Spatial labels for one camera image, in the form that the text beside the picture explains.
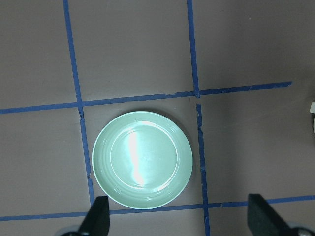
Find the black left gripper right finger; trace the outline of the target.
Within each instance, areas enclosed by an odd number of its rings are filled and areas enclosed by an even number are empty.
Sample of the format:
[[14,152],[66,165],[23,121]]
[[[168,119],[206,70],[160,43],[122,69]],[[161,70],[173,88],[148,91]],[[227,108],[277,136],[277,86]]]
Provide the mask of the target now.
[[260,194],[248,195],[247,224],[253,236],[297,236]]

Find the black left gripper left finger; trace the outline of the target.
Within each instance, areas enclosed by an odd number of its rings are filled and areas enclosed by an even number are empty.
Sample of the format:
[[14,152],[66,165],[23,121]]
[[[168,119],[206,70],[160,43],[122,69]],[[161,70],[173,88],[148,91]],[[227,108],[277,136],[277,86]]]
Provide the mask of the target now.
[[80,236],[107,236],[110,229],[110,211],[107,196],[97,197],[78,229]]

